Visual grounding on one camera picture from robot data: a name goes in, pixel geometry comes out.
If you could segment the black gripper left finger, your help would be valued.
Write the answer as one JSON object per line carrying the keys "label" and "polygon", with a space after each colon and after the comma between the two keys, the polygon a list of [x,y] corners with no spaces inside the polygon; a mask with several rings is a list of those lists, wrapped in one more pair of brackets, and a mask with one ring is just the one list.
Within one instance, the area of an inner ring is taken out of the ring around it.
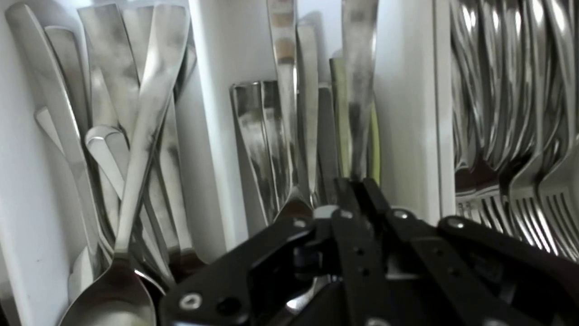
{"label": "black gripper left finger", "polygon": [[311,287],[293,260],[311,216],[304,202],[289,200],[269,227],[171,289],[161,300],[159,325],[247,326],[275,316]]}

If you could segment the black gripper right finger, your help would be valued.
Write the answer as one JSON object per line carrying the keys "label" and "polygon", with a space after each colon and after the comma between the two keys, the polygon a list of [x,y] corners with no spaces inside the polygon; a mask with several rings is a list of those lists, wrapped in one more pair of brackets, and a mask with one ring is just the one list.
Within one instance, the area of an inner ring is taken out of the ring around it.
{"label": "black gripper right finger", "polygon": [[579,267],[535,247],[446,216],[436,227],[392,211],[372,180],[336,180],[340,200],[378,242],[378,263],[401,260],[434,285],[463,326],[579,326]]}

